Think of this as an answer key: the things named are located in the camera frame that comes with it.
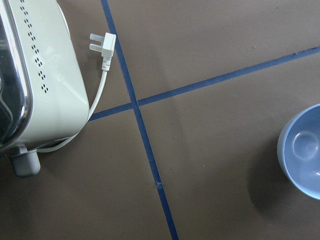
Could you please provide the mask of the blue bowl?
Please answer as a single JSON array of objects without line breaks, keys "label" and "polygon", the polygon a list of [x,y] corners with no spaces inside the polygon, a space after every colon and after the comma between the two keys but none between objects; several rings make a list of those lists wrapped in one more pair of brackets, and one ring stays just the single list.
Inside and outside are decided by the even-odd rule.
[{"label": "blue bowl", "polygon": [[320,105],[292,117],[277,141],[277,159],[289,181],[303,194],[320,199]]}]

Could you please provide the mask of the white power plug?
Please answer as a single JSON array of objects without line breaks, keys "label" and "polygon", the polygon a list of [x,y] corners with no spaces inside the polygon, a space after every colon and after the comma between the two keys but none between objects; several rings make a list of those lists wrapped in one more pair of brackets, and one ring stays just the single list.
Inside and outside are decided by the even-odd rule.
[{"label": "white power plug", "polygon": [[99,44],[90,43],[89,49],[92,51],[101,53],[101,57],[102,57],[101,69],[103,71],[109,71],[111,61],[115,51],[117,36],[115,34],[108,33],[108,32],[106,32],[104,36],[91,33],[89,38],[90,40],[93,40],[99,43]]}]

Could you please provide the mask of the white toaster appliance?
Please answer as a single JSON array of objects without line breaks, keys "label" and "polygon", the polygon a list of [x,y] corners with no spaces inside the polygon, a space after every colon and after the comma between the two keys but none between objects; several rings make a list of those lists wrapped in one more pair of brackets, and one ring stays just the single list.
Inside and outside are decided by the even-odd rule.
[{"label": "white toaster appliance", "polygon": [[0,155],[19,177],[36,175],[40,148],[87,123],[89,102],[55,0],[0,3]]}]

